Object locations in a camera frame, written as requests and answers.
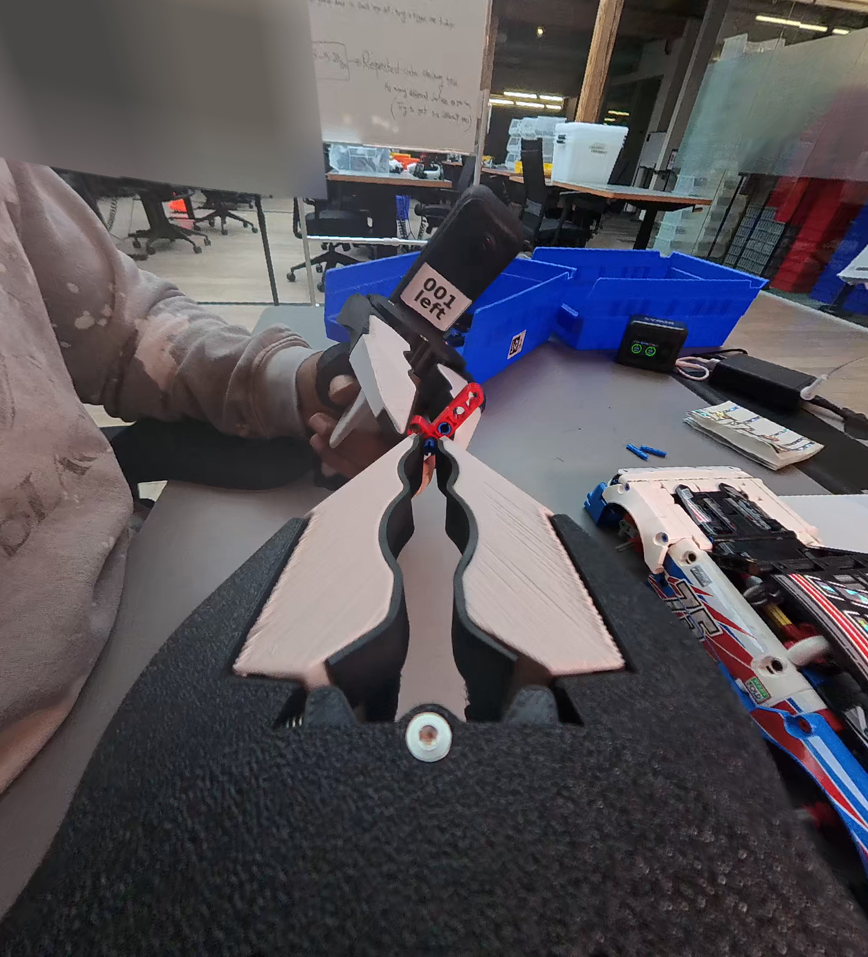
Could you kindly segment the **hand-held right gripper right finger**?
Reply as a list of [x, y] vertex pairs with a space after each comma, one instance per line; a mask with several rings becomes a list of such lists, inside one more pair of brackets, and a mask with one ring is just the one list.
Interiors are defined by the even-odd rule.
[[559, 518], [451, 440], [438, 444], [437, 481], [460, 554], [452, 648], [465, 718], [498, 722], [523, 688], [624, 670]]

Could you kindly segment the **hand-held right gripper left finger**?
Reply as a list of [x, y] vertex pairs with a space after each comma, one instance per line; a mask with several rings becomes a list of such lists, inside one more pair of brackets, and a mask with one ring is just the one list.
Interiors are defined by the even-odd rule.
[[370, 722], [397, 712], [409, 644], [398, 558], [424, 445], [407, 437], [314, 507], [234, 661], [242, 677], [339, 689]]

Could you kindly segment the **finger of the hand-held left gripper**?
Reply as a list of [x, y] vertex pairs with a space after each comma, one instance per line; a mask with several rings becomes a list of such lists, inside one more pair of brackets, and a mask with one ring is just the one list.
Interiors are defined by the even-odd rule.
[[438, 373], [445, 391], [437, 399], [439, 408], [433, 421], [456, 420], [450, 438], [459, 448], [467, 449], [483, 416], [486, 400], [483, 387], [445, 365], [438, 366]]
[[375, 422], [380, 430], [403, 436], [416, 403], [417, 386], [407, 359], [409, 345], [380, 317], [369, 316], [368, 325], [349, 354], [360, 393], [350, 409], [356, 430]]

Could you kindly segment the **red toy beam piece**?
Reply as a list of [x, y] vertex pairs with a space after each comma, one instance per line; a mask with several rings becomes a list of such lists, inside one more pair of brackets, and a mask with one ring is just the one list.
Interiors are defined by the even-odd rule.
[[429, 447], [439, 440], [451, 440], [459, 448], [467, 448], [477, 424], [485, 394], [480, 384], [466, 383], [452, 396], [448, 405], [434, 420], [416, 415], [408, 425], [409, 435], [422, 436]]

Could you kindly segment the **person's left hand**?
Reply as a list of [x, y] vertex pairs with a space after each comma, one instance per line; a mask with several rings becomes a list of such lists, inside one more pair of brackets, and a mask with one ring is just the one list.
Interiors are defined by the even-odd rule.
[[355, 477], [385, 455], [398, 438], [381, 433], [377, 424], [363, 425], [352, 427], [339, 444], [331, 445], [341, 417], [363, 396], [356, 377], [341, 374], [330, 382], [330, 401], [322, 400], [317, 389], [321, 355], [315, 352], [309, 356], [299, 367], [295, 381], [299, 415], [308, 433], [308, 443], [319, 461], [317, 480], [328, 486]]

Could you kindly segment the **blue plastic storage bin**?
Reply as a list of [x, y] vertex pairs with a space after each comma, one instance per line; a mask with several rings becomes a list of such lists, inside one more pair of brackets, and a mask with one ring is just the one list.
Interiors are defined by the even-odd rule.
[[542, 247], [532, 258], [573, 270], [553, 332], [579, 351], [617, 351], [638, 315], [684, 324], [688, 348], [717, 348], [768, 283], [678, 252]]
[[[391, 296], [417, 258], [417, 253], [337, 267], [326, 272], [325, 329], [333, 341], [346, 341], [338, 323], [352, 294]], [[518, 257], [471, 306], [457, 324], [461, 338], [455, 349], [468, 372], [484, 385], [545, 343], [575, 269]]]

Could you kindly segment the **wooden top office table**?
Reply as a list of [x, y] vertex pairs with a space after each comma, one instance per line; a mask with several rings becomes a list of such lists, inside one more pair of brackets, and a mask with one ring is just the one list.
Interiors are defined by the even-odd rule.
[[509, 198], [519, 186], [523, 202], [521, 218], [529, 250], [543, 247], [580, 248], [602, 224], [607, 209], [616, 204], [643, 213], [633, 247], [648, 247], [660, 213], [683, 209], [705, 209], [711, 198], [678, 194], [630, 185], [579, 185], [545, 179], [542, 186], [528, 182], [524, 174], [484, 166], [483, 178], [497, 187], [501, 198]]
[[423, 205], [451, 204], [456, 198], [449, 181], [411, 175], [329, 171], [326, 178], [329, 188], [335, 189], [345, 203], [366, 212], [370, 234], [379, 238], [397, 235], [395, 199], [398, 196], [407, 196]]

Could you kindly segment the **white plastic storage box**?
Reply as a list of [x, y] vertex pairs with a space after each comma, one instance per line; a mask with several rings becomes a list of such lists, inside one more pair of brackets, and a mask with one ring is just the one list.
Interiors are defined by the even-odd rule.
[[550, 179], [572, 185], [607, 185], [628, 128], [613, 124], [555, 126]]

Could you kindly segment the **black office chair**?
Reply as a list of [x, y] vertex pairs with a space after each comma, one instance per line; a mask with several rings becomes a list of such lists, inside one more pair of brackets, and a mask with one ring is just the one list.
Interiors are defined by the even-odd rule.
[[324, 199], [303, 201], [293, 199], [292, 233], [302, 240], [301, 223], [305, 222], [308, 237], [320, 235], [321, 252], [310, 257], [311, 266], [320, 275], [317, 289], [325, 291], [324, 276], [332, 268], [355, 265], [350, 255], [354, 238], [372, 235], [368, 210], [360, 208], [356, 200]]
[[250, 229], [252, 233], [259, 233], [259, 229], [253, 221], [245, 219], [237, 212], [237, 209], [244, 205], [247, 205], [249, 209], [255, 208], [256, 196], [254, 194], [208, 188], [203, 188], [201, 194], [204, 202], [200, 209], [204, 210], [204, 214], [192, 218], [191, 228], [193, 231], [200, 232], [200, 223], [202, 222], [207, 222], [212, 227], [219, 220], [222, 234], [227, 234], [226, 223], [228, 219], [232, 219], [241, 223], [244, 228]]
[[211, 240], [198, 226], [183, 229], [169, 217], [167, 204], [175, 199], [187, 200], [191, 194], [188, 187], [141, 180], [134, 181], [134, 186], [148, 222], [145, 229], [129, 233], [128, 236], [133, 250], [138, 254], [137, 258], [141, 255], [153, 255], [155, 244], [161, 242], [171, 244], [183, 240], [188, 242], [197, 254], [201, 254], [203, 248], [211, 246]]

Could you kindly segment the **toy race car model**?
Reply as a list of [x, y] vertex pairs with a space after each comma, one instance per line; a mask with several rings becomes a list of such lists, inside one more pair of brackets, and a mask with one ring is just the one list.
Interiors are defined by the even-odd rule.
[[868, 911], [868, 553], [824, 545], [734, 467], [621, 470], [585, 511], [643, 556]]

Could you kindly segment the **whiteboard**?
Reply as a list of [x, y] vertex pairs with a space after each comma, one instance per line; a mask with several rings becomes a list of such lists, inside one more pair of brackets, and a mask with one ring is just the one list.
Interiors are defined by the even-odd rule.
[[471, 154], [489, 1], [309, 1], [327, 143]]

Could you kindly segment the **person's printed sweatshirt torso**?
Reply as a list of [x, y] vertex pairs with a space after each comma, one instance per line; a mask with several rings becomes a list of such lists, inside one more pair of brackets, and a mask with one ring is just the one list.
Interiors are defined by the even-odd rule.
[[56, 174], [0, 159], [0, 796], [64, 721], [124, 577], [128, 485], [85, 410], [164, 388], [164, 289]]

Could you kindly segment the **black power adapter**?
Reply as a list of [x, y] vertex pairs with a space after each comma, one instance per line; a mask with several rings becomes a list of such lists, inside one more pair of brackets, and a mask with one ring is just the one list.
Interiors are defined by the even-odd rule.
[[718, 392], [745, 398], [780, 413], [796, 413], [802, 394], [814, 387], [817, 377], [776, 365], [747, 353], [715, 357], [706, 381]]

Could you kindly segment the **stack of red blue bins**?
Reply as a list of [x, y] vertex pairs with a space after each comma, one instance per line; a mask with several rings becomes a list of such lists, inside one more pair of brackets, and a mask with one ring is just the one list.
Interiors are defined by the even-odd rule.
[[766, 290], [868, 324], [868, 286], [839, 272], [868, 245], [868, 182], [743, 172], [709, 258]]

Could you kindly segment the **wooden post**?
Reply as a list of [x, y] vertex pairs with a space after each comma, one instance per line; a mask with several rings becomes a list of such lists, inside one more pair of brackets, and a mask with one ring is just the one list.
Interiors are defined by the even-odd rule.
[[615, 50], [624, 1], [599, 1], [574, 120], [597, 122]]

